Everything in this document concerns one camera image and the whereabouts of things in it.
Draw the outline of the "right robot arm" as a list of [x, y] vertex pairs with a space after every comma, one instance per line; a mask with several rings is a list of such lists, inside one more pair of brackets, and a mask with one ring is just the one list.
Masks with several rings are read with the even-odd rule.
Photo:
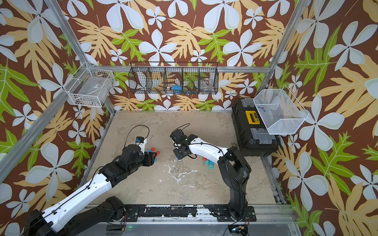
[[252, 169], [241, 151], [235, 146], [219, 147], [193, 134], [187, 136], [181, 129], [175, 129], [170, 138], [177, 159], [197, 155], [218, 165], [221, 177], [230, 189], [228, 215], [234, 220], [242, 219], [247, 211], [246, 188]]

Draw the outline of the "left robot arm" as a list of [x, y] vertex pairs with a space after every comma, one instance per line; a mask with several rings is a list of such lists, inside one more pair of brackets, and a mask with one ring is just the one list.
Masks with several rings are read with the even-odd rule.
[[142, 151], [135, 144], [124, 147], [121, 155], [99, 168], [90, 181], [68, 197], [43, 211], [34, 210], [25, 221], [25, 236], [75, 236], [100, 222], [123, 220], [125, 208], [121, 200], [110, 197], [99, 206], [81, 212], [90, 202], [107, 192], [139, 167], [155, 162], [156, 152]]

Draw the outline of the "black toolbox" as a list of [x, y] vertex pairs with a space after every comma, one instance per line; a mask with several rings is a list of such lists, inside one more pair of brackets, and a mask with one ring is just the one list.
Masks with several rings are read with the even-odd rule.
[[231, 117], [244, 156], [267, 157], [278, 150], [279, 137], [268, 133], [253, 98], [237, 99]]

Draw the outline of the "white mesh basket right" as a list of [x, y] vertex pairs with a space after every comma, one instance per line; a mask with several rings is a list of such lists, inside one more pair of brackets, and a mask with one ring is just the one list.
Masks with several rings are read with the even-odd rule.
[[310, 114], [287, 86], [261, 90], [254, 104], [271, 135], [294, 135]]

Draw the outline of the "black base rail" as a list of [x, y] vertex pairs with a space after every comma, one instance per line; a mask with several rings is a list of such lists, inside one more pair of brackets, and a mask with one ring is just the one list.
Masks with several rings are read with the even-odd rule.
[[210, 205], [124, 205], [121, 216], [127, 222], [137, 222], [141, 218], [204, 218], [213, 217], [217, 222], [236, 221], [227, 204]]

